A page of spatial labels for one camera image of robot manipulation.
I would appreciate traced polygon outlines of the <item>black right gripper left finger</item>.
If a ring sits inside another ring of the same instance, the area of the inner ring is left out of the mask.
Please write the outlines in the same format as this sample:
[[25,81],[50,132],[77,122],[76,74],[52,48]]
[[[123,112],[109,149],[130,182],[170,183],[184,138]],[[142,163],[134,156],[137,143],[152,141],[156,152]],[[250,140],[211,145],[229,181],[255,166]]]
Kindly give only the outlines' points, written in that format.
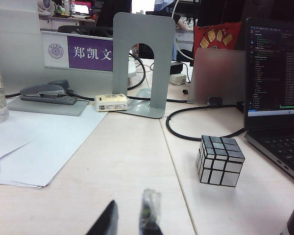
[[87,235],[116,235],[118,231],[118,206],[112,200],[93,226],[86,233]]

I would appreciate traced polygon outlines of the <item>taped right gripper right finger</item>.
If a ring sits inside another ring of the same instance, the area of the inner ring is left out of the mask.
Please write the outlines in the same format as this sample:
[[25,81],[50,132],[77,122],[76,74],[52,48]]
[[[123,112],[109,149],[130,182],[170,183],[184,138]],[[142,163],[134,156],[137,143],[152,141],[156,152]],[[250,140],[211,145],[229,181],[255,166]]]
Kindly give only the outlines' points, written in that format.
[[162,235],[159,226],[161,216],[161,193],[153,189],[145,189],[139,216],[140,235]]

